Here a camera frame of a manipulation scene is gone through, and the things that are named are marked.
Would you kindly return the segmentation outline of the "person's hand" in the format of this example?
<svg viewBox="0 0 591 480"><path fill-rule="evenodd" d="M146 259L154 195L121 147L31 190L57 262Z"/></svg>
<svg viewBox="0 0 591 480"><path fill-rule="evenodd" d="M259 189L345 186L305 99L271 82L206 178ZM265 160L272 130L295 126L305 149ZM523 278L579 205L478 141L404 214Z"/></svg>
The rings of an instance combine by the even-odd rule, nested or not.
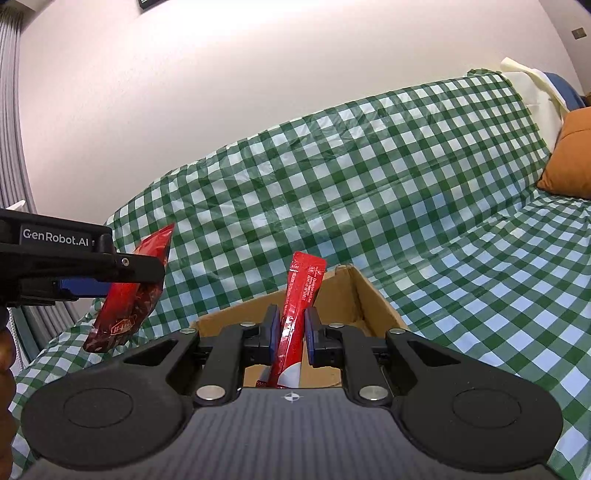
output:
<svg viewBox="0 0 591 480"><path fill-rule="evenodd" d="M15 362L15 345L7 328L0 334L0 478L8 479L12 471L12 442L18 430L9 406L16 392L11 367Z"/></svg>

